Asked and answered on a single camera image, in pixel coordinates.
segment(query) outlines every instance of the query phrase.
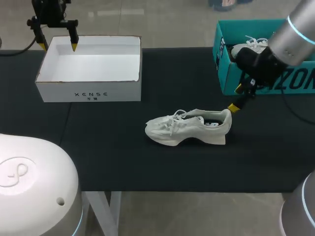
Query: shoe insole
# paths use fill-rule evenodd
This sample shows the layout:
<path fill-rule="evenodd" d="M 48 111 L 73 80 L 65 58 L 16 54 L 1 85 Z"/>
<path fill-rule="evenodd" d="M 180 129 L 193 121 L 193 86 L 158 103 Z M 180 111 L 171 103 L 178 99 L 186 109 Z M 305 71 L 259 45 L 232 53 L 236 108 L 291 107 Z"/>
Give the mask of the shoe insole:
<path fill-rule="evenodd" d="M 223 122 L 217 119 L 205 119 L 204 124 L 205 126 L 219 126 L 223 124 Z"/>

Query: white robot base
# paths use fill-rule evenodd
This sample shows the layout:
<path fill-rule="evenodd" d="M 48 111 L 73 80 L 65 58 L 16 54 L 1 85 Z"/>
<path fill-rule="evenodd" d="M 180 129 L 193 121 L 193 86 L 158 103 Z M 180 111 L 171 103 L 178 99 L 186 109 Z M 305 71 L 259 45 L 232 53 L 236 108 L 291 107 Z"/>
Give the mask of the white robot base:
<path fill-rule="evenodd" d="M 315 172 L 284 202 L 279 225 L 283 236 L 315 235 Z"/>
<path fill-rule="evenodd" d="M 78 174 L 59 146 L 0 134 L 0 235 L 84 236 Z"/>

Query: black table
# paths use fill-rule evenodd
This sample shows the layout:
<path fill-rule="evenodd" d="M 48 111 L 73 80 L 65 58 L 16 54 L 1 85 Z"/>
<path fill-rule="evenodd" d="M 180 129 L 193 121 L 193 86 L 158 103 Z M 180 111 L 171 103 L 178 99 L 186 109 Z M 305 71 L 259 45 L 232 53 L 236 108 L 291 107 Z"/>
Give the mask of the black table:
<path fill-rule="evenodd" d="M 83 191 L 289 192 L 315 168 L 315 127 L 293 117 L 280 95 L 261 95 L 236 114 L 225 146 L 166 147 L 145 136 L 150 119 L 222 110 L 235 98 L 222 95 L 211 48 L 143 50 L 141 102 L 43 103 L 34 84 L 43 54 L 0 58 L 0 129 L 61 144 Z M 288 101 L 315 120 L 315 95 Z"/>

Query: floor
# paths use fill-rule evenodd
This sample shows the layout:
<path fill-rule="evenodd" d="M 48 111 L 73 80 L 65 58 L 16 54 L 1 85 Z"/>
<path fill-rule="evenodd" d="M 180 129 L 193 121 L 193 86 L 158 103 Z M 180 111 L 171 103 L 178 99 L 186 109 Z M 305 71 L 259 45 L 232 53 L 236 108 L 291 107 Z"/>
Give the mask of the floor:
<path fill-rule="evenodd" d="M 253 0 L 215 12 L 207 0 L 73 0 L 67 19 L 78 34 L 140 35 L 144 48 L 212 46 L 220 19 L 285 17 L 300 0 Z M 31 0 L 2 0 L 2 49 L 22 49 L 34 35 L 26 25 Z M 43 28 L 48 43 L 65 29 Z M 35 44 L 32 50 L 41 50 Z M 281 194 L 124 192 L 120 236 L 280 236 Z M 94 222 L 93 236 L 100 230 Z"/>

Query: shoe box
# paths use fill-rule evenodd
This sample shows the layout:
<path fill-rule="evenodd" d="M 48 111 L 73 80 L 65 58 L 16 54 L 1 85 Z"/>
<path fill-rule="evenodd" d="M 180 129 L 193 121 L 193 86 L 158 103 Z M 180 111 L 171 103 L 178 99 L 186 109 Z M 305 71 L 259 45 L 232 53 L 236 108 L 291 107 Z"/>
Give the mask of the shoe box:
<path fill-rule="evenodd" d="M 36 85 L 44 102 L 141 100 L 141 37 L 53 37 Z"/>
<path fill-rule="evenodd" d="M 218 72 L 221 90 L 224 95 L 234 92 L 248 75 L 241 71 L 230 54 L 236 44 L 246 43 L 245 35 L 253 38 L 270 38 L 285 19 L 273 20 L 221 20 L 217 24 L 213 46 L 213 58 Z M 299 66 L 290 66 L 283 73 L 285 93 L 315 93 L 315 55 L 310 56 Z M 280 94 L 280 78 L 272 89 L 263 88 L 256 94 Z"/>

